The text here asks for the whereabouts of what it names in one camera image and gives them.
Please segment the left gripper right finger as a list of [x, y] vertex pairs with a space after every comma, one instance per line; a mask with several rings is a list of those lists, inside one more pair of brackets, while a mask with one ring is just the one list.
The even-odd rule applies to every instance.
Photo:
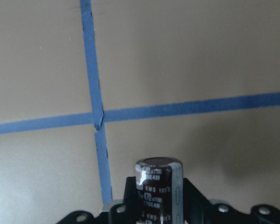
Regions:
[[188, 224], [225, 224], [226, 212], [209, 201], [187, 178], [183, 179], [183, 214]]

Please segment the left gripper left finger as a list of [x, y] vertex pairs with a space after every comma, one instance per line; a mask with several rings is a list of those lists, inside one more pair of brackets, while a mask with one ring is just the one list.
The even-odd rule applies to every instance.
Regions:
[[136, 177], [126, 178], [123, 199], [113, 203], [108, 212], [110, 224], [135, 224], [138, 220]]

